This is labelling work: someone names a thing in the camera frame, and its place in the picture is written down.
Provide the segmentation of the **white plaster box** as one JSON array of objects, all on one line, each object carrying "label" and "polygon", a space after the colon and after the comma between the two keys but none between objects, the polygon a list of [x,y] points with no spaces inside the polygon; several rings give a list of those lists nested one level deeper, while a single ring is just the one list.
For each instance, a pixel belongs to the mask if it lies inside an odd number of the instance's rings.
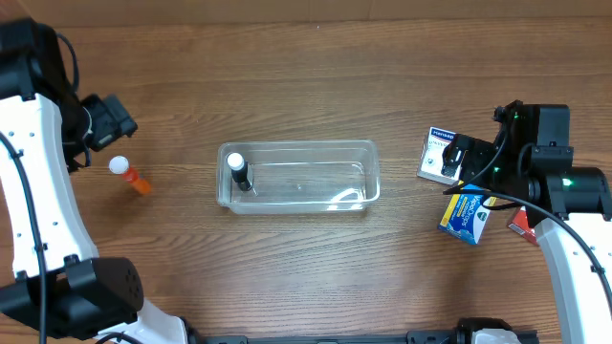
[{"label": "white plaster box", "polygon": [[454,132],[437,127],[429,128],[425,136],[420,165],[417,170],[418,177],[447,185],[453,185],[458,182],[460,170],[456,170],[450,176],[442,172],[444,150],[454,137]]}]

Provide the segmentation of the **orange vitamin tube white cap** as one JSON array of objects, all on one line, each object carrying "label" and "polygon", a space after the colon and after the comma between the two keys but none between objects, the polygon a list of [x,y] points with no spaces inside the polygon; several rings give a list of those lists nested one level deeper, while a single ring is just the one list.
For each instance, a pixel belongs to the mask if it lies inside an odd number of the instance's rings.
[{"label": "orange vitamin tube white cap", "polygon": [[120,175],[141,195],[147,195],[151,192],[150,183],[145,180],[137,169],[130,165],[129,160],[124,156],[116,156],[109,161],[109,170]]}]

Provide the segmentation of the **blue yellow VapoDrops box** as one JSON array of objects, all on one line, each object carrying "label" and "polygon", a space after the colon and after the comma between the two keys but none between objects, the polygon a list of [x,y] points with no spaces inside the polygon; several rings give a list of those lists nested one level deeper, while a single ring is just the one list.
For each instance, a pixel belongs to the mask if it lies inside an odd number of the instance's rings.
[{"label": "blue yellow VapoDrops box", "polygon": [[486,206],[493,206],[495,201],[495,197],[453,194],[438,228],[470,245],[477,245],[490,215]]}]

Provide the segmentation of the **red medicine box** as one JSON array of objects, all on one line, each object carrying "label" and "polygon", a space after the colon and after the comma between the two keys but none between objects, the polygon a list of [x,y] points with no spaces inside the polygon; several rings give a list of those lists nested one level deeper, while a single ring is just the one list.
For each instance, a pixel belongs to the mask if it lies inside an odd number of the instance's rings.
[{"label": "red medicine box", "polygon": [[514,212],[507,223],[507,227],[529,243],[538,246],[535,230],[529,226],[524,206],[521,206]]}]

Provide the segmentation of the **dark syrup bottle white cap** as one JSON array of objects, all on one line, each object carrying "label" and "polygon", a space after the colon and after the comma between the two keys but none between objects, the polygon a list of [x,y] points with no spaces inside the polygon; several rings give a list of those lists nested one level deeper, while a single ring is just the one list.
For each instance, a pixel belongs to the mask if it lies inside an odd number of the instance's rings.
[{"label": "dark syrup bottle white cap", "polygon": [[233,181],[241,191],[247,192],[252,189],[252,172],[249,163],[245,158],[233,152],[227,156],[227,164]]}]

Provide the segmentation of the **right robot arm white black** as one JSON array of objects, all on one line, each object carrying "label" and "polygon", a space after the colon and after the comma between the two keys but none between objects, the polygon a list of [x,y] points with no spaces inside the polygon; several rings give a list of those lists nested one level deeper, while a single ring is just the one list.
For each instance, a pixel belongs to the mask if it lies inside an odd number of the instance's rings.
[{"label": "right robot arm white black", "polygon": [[611,340],[611,189],[596,167],[575,167],[570,109],[562,104],[498,107],[493,142],[457,134],[442,171],[458,174],[449,195],[523,206],[554,288],[565,343]]}]

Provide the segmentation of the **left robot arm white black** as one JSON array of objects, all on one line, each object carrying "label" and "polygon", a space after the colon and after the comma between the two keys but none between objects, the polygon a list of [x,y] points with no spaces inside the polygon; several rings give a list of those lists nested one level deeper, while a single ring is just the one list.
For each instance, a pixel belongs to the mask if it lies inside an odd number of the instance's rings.
[{"label": "left robot arm white black", "polygon": [[1,27],[1,185],[13,233],[14,280],[1,311],[39,333],[99,343],[197,343],[181,317],[144,295],[126,258],[102,258],[70,182],[93,152],[133,135],[114,96],[79,97],[64,35],[31,18]]}]

